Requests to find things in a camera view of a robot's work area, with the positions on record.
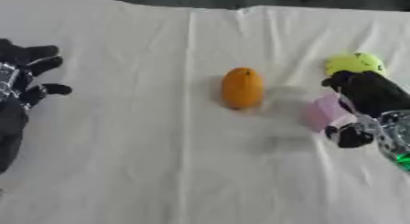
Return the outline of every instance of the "robotic hand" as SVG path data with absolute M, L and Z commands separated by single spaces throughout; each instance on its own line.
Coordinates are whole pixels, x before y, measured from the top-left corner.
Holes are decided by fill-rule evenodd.
M 59 67 L 63 59 L 55 46 L 22 48 L 0 39 L 0 173 L 15 160 L 27 111 L 50 94 L 68 95 L 68 86 L 47 83 L 29 88 L 46 71 Z
M 357 123 L 325 129 L 326 136 L 342 148 L 360 147 L 373 141 L 375 133 L 363 127 L 363 122 L 374 124 L 374 119 L 385 112 L 410 110 L 410 95 L 373 71 L 339 71 L 323 80 L 322 86 L 339 93 L 340 106 L 359 119 Z

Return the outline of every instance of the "orange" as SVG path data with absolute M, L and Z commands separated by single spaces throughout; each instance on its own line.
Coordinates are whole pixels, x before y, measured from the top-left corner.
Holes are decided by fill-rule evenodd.
M 233 69 L 222 81 L 222 98 L 233 109 L 255 106 L 262 101 L 263 92 L 262 77 L 254 69 Z

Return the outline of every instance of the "green component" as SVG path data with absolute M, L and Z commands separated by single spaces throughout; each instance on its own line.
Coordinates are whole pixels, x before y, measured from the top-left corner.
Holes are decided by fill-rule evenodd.
M 410 154 L 398 155 L 395 162 L 399 167 L 410 172 Z
M 357 52 L 354 54 L 337 55 L 326 61 L 326 74 L 328 76 L 343 70 L 355 73 L 370 70 L 386 76 L 386 68 L 382 61 L 369 53 Z

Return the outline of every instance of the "pink cube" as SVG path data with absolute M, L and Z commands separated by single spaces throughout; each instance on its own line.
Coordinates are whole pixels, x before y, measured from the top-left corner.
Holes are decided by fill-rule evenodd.
M 331 93 L 310 103 L 303 112 L 303 118 L 312 131 L 319 133 L 346 114 L 348 112 L 339 105 L 338 96 Z

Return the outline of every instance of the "white cloth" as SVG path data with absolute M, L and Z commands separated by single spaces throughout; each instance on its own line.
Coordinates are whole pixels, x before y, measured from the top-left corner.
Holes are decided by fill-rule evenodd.
M 30 113 L 2 224 L 410 222 L 409 177 L 376 146 L 342 150 L 298 120 L 341 52 L 378 55 L 408 89 L 408 13 L 0 0 L 0 20 L 18 45 L 58 45 L 41 81 L 74 89 Z M 222 106 L 234 67 L 263 76 L 260 108 Z

